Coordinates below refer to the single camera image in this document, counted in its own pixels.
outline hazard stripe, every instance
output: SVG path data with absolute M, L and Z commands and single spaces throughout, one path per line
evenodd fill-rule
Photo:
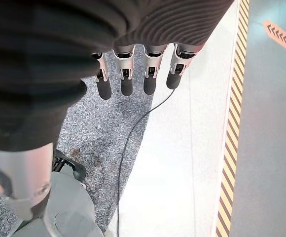
M 231 231 L 232 205 L 235 187 L 237 148 L 244 88 L 245 57 L 249 22 L 249 0 L 239 0 L 237 40 L 233 79 L 226 128 L 220 199 L 217 213 L 216 237 L 228 237 Z

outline black sleeve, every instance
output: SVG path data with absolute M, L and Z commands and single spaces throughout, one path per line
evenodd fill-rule
M 233 0 L 0 0 L 0 150 L 56 143 L 115 45 L 204 44 Z

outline wire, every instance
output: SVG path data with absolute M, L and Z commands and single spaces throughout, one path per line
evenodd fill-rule
M 175 89 L 170 93 L 170 95 L 162 102 L 160 103 L 159 105 L 157 105 L 156 107 L 154 107 L 153 109 L 147 111 L 135 124 L 134 126 L 132 127 L 129 135 L 128 135 L 128 138 L 127 138 L 127 141 L 125 142 L 125 145 L 124 145 L 124 148 L 123 148 L 123 152 L 122 152 L 122 155 L 121 155 L 121 161 L 120 161 L 120 165 L 119 165 L 119 170 L 118 170 L 118 179 L 117 179 L 117 183 L 118 183 L 118 200 L 117 200 L 117 237 L 119 237 L 119 200 L 120 200 L 120 175 L 121 175 L 121 168 L 122 168 L 122 163 L 123 163 L 123 160 L 124 160 L 124 154 L 127 150 L 127 146 L 128 146 L 128 142 L 130 140 L 130 137 L 132 135 L 132 132 L 134 131 L 134 129 L 136 128 L 136 126 L 143 120 L 143 118 L 145 118 L 147 115 L 149 115 L 153 110 L 156 110 L 158 107 L 160 107 L 162 104 L 164 104 L 170 97 L 171 95 L 173 94 L 173 92 L 175 91 Z

